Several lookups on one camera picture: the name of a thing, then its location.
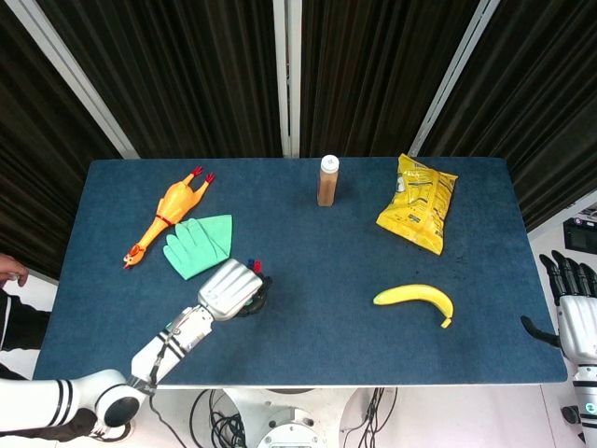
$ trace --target rubber glove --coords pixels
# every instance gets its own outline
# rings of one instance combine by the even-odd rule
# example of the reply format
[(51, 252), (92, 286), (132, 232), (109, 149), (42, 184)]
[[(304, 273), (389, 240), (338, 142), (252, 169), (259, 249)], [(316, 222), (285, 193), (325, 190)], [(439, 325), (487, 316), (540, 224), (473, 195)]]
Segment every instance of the rubber glove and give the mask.
[(185, 280), (230, 256), (232, 215), (191, 218), (176, 224), (174, 230), (176, 236), (166, 237), (163, 252)]

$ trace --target chip bag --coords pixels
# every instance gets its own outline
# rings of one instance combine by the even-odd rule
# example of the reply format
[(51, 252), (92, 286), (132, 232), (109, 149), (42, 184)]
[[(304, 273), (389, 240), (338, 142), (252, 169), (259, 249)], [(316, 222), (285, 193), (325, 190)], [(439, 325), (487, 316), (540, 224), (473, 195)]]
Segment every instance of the chip bag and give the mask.
[(434, 254), (441, 254), (444, 219), (457, 178), (401, 154), (396, 194), (378, 216), (377, 224)]

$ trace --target table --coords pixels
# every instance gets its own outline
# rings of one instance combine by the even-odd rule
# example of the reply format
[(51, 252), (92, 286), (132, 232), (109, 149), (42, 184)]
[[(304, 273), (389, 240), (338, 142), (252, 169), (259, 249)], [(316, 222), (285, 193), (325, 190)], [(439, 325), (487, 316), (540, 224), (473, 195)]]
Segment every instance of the table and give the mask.
[[(161, 253), (166, 231), (131, 270), (122, 257), (158, 199), (195, 165), (215, 183), (187, 217), (233, 215), (231, 255), (273, 278), (264, 310), (214, 324), (166, 385), (461, 385), (559, 382), (559, 351), (520, 315), (550, 328), (504, 161), (420, 158), (459, 175), (438, 257), (375, 224), (396, 188), (396, 158), (341, 159), (336, 202), (316, 203), (319, 160), (96, 161), (88, 174), (35, 379), (114, 368), (196, 303), (213, 270), (184, 281)], [(195, 180), (195, 188), (201, 182)], [(451, 326), (429, 303), (375, 307), (404, 284), (453, 300)]]

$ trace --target black curtain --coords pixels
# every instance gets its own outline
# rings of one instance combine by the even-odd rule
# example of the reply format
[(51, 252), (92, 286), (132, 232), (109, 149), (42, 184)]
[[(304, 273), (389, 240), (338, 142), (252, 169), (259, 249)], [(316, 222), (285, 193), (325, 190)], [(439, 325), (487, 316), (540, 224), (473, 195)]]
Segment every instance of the black curtain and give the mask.
[(531, 230), (597, 188), (597, 2), (502, 0), (420, 155), (507, 160)]
[(282, 156), (271, 1), (38, 3), (141, 157)]
[(0, 252), (58, 278), (88, 167), (119, 154), (4, 2), (0, 41)]
[(303, 0), (300, 155), (409, 149), (477, 0)]

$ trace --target rubber chicken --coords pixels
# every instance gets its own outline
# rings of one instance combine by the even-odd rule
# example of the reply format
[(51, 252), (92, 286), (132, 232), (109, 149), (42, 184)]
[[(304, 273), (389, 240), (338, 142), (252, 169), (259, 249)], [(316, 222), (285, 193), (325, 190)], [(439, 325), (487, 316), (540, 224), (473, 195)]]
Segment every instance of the rubber chicken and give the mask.
[(214, 182), (215, 176), (210, 173), (205, 177), (205, 182), (197, 190), (193, 191), (188, 185), (190, 181), (201, 174), (202, 168), (198, 166), (193, 172), (182, 181), (172, 184), (163, 198), (158, 203), (158, 211), (153, 223), (147, 229), (139, 243), (131, 247), (129, 253), (124, 257), (124, 269), (137, 264), (146, 253), (147, 247), (156, 239), (156, 237), (166, 228), (178, 224), (187, 212), (199, 203), (203, 194)]

